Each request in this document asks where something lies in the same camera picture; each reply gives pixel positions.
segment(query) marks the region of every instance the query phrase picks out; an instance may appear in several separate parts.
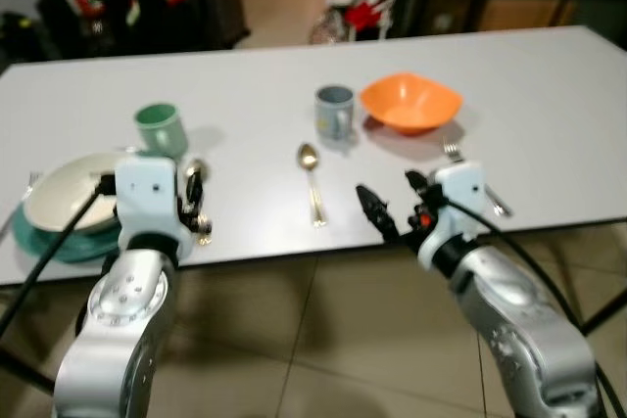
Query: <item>teal plate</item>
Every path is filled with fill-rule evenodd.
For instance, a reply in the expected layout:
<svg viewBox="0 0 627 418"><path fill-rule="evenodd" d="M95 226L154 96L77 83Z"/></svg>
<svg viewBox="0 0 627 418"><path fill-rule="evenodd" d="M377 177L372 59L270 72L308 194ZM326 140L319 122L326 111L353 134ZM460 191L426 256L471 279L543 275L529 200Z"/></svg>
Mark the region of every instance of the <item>teal plate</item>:
<svg viewBox="0 0 627 418"><path fill-rule="evenodd" d="M54 242L58 233L39 230L30 225L20 205L11 221L13 234L22 250L41 256ZM96 233L73 232L54 255L56 261L79 263L107 255L118 249L120 225Z"/></svg>

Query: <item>spoon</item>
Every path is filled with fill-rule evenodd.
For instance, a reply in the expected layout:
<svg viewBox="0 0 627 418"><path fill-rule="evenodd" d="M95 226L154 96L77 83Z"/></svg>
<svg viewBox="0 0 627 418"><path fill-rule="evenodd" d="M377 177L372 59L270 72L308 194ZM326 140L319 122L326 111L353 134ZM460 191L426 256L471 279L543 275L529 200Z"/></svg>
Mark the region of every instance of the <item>spoon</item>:
<svg viewBox="0 0 627 418"><path fill-rule="evenodd" d="M312 203L313 227L318 228L326 224L324 212L322 211L322 200L315 187L314 168L317 167L319 158L317 152L311 144L302 144L298 150L298 165L307 171L310 182L310 200Z"/></svg>

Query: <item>orange bowl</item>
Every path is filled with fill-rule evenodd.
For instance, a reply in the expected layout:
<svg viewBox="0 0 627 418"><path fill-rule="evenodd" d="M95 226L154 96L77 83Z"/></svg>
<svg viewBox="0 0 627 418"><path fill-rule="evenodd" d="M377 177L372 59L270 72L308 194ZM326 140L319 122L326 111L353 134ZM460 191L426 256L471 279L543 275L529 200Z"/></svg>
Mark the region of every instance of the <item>orange bowl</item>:
<svg viewBox="0 0 627 418"><path fill-rule="evenodd" d="M377 80L360 97L372 117L406 135L441 126L461 108L459 93L409 72Z"/></svg>

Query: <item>white plate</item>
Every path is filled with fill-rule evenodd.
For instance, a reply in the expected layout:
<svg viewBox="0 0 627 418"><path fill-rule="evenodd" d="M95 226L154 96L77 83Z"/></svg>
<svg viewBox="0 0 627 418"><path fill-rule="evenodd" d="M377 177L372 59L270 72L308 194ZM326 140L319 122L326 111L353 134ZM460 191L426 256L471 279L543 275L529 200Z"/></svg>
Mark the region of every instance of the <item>white plate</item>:
<svg viewBox="0 0 627 418"><path fill-rule="evenodd" d="M127 157L126 152L93 154L66 163L41 177L24 202L26 219L38 229L62 231L94 191L99 181L97 175L113 172L116 163ZM75 229L104 229L115 221L115 205L115 196L98 197Z"/></svg>

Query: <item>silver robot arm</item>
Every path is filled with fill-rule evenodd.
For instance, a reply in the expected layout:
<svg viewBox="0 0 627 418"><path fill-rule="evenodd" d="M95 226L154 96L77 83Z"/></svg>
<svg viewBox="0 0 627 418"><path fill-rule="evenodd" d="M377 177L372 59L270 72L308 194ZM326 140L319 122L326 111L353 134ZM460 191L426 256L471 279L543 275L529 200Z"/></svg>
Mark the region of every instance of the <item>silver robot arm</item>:
<svg viewBox="0 0 627 418"><path fill-rule="evenodd" d="M116 168L121 253L91 291L59 369L53 417L146 416L156 354L173 319L178 261L194 246L190 227L203 229L197 211L181 221L175 172L172 161L154 158Z"/></svg>
<svg viewBox="0 0 627 418"><path fill-rule="evenodd" d="M416 175L408 173L410 183ZM596 363L584 336L553 309L532 277L497 249L476 243L472 218L437 204L446 196L480 213L485 202L480 165L459 163L419 178L424 181L412 186L425 204L410 217L414 230L401 237L425 269L436 267L449 280L465 318L496 359L515 415L598 416ZM385 205L364 187L358 194L368 219L392 240L396 228L390 228L394 224Z"/></svg>

